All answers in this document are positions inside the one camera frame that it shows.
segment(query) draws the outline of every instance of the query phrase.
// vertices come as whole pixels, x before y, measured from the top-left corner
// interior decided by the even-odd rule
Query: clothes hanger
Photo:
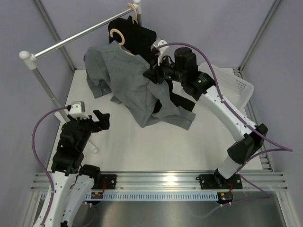
[[[118,29],[111,29],[109,34],[110,34],[110,37],[113,37],[114,36],[114,32],[118,33],[122,39],[122,41],[120,43],[118,43],[119,46],[123,46],[125,44],[125,38],[123,36],[123,34],[118,30]]]
[[[126,6],[132,8],[134,13],[135,13],[135,17],[132,18],[132,22],[134,24],[135,20],[138,18],[137,10],[136,10],[135,6],[132,3],[127,3]]]

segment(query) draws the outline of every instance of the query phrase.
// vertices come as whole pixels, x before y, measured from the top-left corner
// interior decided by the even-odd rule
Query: purple wall
[[[124,10],[132,0],[42,2],[60,37],[67,38]],[[142,0],[142,21],[143,26],[167,42],[197,46],[217,66],[237,66],[272,3],[273,0]],[[84,68],[86,50],[104,44],[108,44],[107,26],[68,44],[67,51],[75,66]]]
[[[255,86],[252,103],[267,125],[268,137],[294,149],[271,154],[274,169],[284,173],[303,223],[303,1],[283,1],[244,69]]]
[[[35,123],[52,102],[18,57],[21,50],[37,52],[54,43],[32,1],[0,2],[0,223],[17,226],[32,177],[41,169],[31,149]],[[72,72],[61,53],[55,51],[38,60],[38,67],[61,103],[65,103]],[[59,122],[46,119],[36,138],[43,163],[51,154]]]

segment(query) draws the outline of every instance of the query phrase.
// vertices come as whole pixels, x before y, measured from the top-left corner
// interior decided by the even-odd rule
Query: white plastic basket
[[[254,86],[235,75],[226,73],[214,65],[212,66],[218,79],[221,92],[236,108],[242,110],[252,96]],[[199,66],[199,70],[207,73],[213,78],[213,75],[206,62]]]

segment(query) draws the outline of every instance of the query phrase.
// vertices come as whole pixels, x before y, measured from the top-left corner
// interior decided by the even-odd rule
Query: gray shirt
[[[117,42],[112,42],[107,46],[90,47],[84,62],[87,82],[94,97],[112,91],[112,101],[123,103],[142,128],[165,121],[189,129],[195,114],[171,102],[165,81],[154,84],[143,77],[142,74],[149,69],[149,63],[140,55],[131,55]],[[153,114],[158,99],[162,108]]]

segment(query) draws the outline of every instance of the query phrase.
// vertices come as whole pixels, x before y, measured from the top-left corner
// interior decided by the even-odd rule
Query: white table
[[[178,83],[174,83],[174,92],[193,100]],[[110,113],[109,130],[91,135],[91,141],[99,151],[93,154],[84,150],[82,164],[99,166],[102,171],[215,170],[225,160],[227,148],[234,143],[225,126],[201,104],[194,107],[196,118],[188,131],[165,122],[141,128],[123,104],[110,102],[111,97],[112,94],[108,94],[94,99],[86,82],[85,70],[75,72],[66,105],[72,101],[84,101],[86,113],[94,120],[97,120],[93,114],[95,109]],[[262,169],[260,159],[250,161],[244,169]]]

